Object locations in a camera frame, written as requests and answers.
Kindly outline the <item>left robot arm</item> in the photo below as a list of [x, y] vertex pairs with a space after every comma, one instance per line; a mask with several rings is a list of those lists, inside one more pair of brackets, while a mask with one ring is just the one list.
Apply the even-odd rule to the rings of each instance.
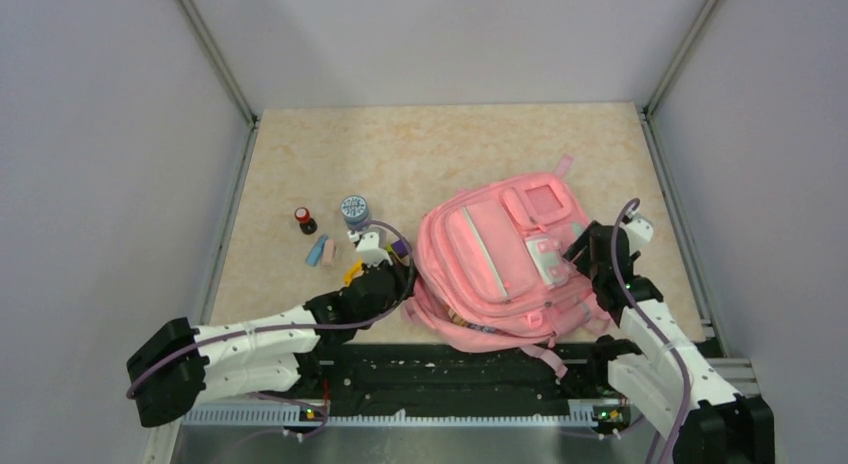
[[316, 351], [351, 341], [411, 297], [414, 263], [364, 267], [339, 290], [265, 318], [193, 326], [163, 324], [126, 363], [139, 422], [155, 428], [200, 404], [271, 391], [308, 397], [319, 388]]

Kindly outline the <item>pink backpack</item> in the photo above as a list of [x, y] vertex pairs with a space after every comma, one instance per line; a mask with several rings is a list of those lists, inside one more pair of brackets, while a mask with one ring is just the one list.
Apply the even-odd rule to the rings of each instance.
[[581, 328], [601, 334], [611, 323], [565, 255], [589, 225], [564, 181], [572, 162], [564, 156], [552, 172], [460, 190], [426, 213], [405, 317], [459, 351], [518, 349], [563, 378], [556, 341]]

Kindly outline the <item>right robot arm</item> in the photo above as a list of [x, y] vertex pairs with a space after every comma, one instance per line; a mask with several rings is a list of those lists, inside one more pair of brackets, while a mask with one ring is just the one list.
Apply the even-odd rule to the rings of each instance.
[[587, 277], [622, 332], [600, 338], [586, 369], [600, 396], [626, 397], [655, 429], [658, 463], [773, 463], [774, 414], [703, 356], [654, 283], [635, 274], [653, 228], [640, 215], [591, 222], [564, 257]]

